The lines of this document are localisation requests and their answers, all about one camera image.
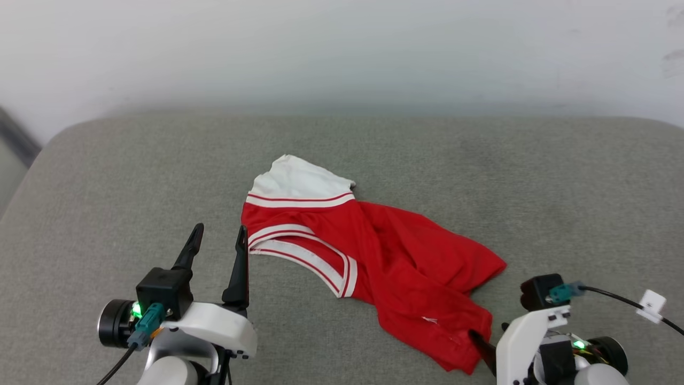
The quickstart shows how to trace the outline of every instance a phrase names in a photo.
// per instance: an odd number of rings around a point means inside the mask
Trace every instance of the white cable clip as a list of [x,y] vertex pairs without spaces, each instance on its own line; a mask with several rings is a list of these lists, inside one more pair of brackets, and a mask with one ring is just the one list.
[[665,297],[662,295],[652,290],[646,290],[646,294],[644,294],[641,302],[639,302],[641,306],[644,306],[644,309],[637,309],[637,314],[653,323],[660,323],[660,320],[663,319],[663,316],[660,315],[660,310],[665,306],[665,301]]

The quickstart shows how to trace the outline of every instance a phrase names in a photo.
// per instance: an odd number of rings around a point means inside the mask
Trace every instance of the gray fabric surface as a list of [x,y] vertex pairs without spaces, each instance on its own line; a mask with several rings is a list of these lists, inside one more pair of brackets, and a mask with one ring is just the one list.
[[28,167],[0,138],[0,218],[27,171]]
[[[123,350],[96,321],[170,266],[206,225],[192,289],[218,301],[252,180],[292,153],[356,180],[359,199],[424,214],[498,253],[508,269],[474,300],[498,326],[525,313],[518,286],[558,272],[632,299],[666,296],[684,325],[684,131],[640,119],[323,119],[167,116],[84,123],[38,156],[0,221],[3,384],[94,384]],[[444,372],[388,334],[372,306],[337,300],[306,269],[250,261],[254,359],[236,385],[495,384]],[[567,330],[610,335],[634,384],[684,377],[682,337],[617,301],[574,301]],[[134,384],[146,355],[111,381]]]

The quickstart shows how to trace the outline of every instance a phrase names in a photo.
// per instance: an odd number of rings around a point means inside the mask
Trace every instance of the green led light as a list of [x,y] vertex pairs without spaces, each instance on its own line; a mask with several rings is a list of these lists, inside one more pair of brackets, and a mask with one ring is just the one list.
[[142,318],[142,310],[140,309],[140,303],[133,302],[133,307],[131,308],[131,315],[135,318]]

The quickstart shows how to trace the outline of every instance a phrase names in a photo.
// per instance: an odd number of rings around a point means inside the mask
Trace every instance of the clothing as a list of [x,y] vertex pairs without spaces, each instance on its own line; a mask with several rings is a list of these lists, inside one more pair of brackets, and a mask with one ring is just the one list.
[[277,159],[244,204],[250,253],[305,266],[338,298],[373,304],[394,337],[472,373],[479,354],[468,330],[488,340],[492,316],[469,294],[505,262],[424,216],[357,201],[354,186],[295,156]]

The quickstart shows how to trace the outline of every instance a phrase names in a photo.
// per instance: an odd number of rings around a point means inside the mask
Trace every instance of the white trim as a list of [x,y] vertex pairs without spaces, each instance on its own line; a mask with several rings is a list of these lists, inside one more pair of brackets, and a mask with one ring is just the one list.
[[[350,193],[355,185],[353,180],[339,177],[302,158],[283,155],[271,164],[267,173],[254,179],[250,194],[266,201],[327,201]],[[270,203],[264,207],[329,207],[278,206],[282,204]]]
[[314,274],[318,275],[319,278],[321,278],[321,280],[328,285],[328,288],[330,288],[337,298],[341,297],[340,291],[344,289],[345,283],[342,276],[339,275],[337,271],[335,271],[335,269],[325,260],[301,246],[280,240],[266,240],[259,243],[259,248],[251,249],[250,253],[284,258],[304,266],[314,272]]
[[270,227],[264,227],[263,229],[255,232],[254,234],[249,235],[249,240],[248,243],[254,242],[255,239],[260,238],[268,233],[272,232],[281,232],[285,230],[295,230],[299,232],[305,232],[309,234],[313,234],[313,230],[308,228],[307,226],[302,226],[302,225],[295,225],[293,223],[288,223],[285,225],[277,225],[277,226],[270,226]]
[[349,278],[347,281],[347,290],[343,293],[342,297],[351,297],[354,294],[354,289],[356,288],[356,279],[358,278],[358,266],[356,266],[356,260],[350,256],[346,256],[349,259]]
[[246,203],[267,208],[326,208],[339,206],[342,203],[355,200],[354,194],[350,191],[349,194],[344,194],[339,198],[332,200],[296,200],[283,198],[282,200],[270,200],[248,195],[245,200]]
[[[316,240],[323,245],[325,245],[327,248],[333,250],[340,258],[342,258],[342,261],[344,261],[344,273],[342,276],[335,271],[335,269],[330,266],[325,260],[320,258],[318,255],[315,253],[311,252],[308,249],[305,249],[301,246],[288,243],[288,242],[283,242],[281,240],[274,240],[275,238],[280,238],[283,236],[299,236],[302,238],[306,239],[311,239],[311,240]],[[344,254],[343,252],[339,251],[336,249],[334,246],[332,246],[330,243],[327,243],[326,241],[318,238],[316,235],[314,235],[313,230],[310,229],[307,226],[302,226],[302,225],[296,225],[294,223],[288,223],[284,225],[276,225],[276,226],[271,226],[271,227],[265,227],[257,232],[255,232],[253,235],[249,237],[249,248],[250,250],[257,250],[257,249],[273,249],[275,251],[281,251],[285,253],[290,253],[298,258],[301,258],[303,260],[306,260],[307,262],[311,263],[312,265],[319,267],[319,266],[326,266],[327,268],[330,268],[330,270],[334,271],[334,274],[337,277],[340,277],[342,281],[342,285],[339,285],[339,290],[343,291],[344,293],[338,293],[335,292],[333,288],[331,290],[335,293],[335,295],[340,298],[340,297],[351,297],[352,294],[354,294],[354,289],[356,287],[356,280],[358,278],[358,266],[356,263],[356,260],[353,259],[352,257],[349,257],[348,255]],[[297,260],[294,260],[292,258],[287,258],[285,256],[280,256],[277,255],[278,257],[283,257],[288,260],[292,260],[294,262],[297,262],[298,264],[301,264],[302,266],[308,268],[309,270],[312,270],[309,266],[306,266],[305,264],[299,263]]]

